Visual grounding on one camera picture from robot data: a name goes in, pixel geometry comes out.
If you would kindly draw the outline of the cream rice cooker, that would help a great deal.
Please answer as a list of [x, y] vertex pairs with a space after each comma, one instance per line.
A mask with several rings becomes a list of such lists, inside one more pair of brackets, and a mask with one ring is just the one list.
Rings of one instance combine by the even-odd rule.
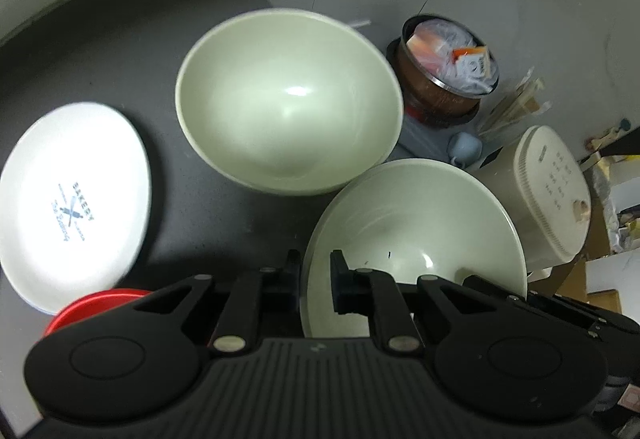
[[471, 175], [502, 204], [529, 271], [572, 261], [587, 237], [591, 196], [570, 149], [551, 127], [529, 127], [474, 167]]

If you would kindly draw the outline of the red bowl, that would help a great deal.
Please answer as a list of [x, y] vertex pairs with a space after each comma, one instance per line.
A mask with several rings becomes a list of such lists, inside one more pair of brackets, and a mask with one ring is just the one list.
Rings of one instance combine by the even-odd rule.
[[65, 326], [126, 305], [149, 294], [150, 291], [145, 289], [107, 289], [81, 297], [63, 308], [51, 320], [43, 335], [49, 336]]

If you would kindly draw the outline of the small blue cup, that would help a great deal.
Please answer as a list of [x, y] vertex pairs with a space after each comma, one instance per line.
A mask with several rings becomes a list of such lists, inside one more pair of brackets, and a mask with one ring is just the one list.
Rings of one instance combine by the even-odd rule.
[[449, 139], [447, 152], [451, 165], [465, 168], [480, 158], [483, 142], [472, 134], [457, 133]]

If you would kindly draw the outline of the pale green large bowl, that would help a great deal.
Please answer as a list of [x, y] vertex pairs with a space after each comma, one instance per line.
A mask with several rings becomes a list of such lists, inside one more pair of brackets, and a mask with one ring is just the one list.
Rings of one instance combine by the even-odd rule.
[[390, 156], [402, 125], [382, 52], [342, 22], [286, 8], [206, 32], [181, 63], [175, 108], [209, 167], [278, 196], [343, 187]]

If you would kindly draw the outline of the white bakery print plate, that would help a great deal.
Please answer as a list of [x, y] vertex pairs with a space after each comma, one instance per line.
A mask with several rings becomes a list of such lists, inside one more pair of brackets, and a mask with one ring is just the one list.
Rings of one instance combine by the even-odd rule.
[[29, 306], [55, 315], [131, 269], [151, 202], [148, 155], [130, 121], [95, 102], [57, 108], [2, 168], [2, 271]]

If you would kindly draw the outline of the chopsticks bundle in wrapper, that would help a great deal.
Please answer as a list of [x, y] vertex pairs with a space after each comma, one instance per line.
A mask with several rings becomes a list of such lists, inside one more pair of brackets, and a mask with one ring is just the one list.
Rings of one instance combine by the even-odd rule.
[[491, 139], [504, 129], [518, 124], [529, 116], [544, 114], [552, 107], [550, 100], [540, 101], [538, 95], [544, 90], [544, 81], [534, 76], [530, 68], [512, 92], [508, 92], [477, 127], [477, 135]]

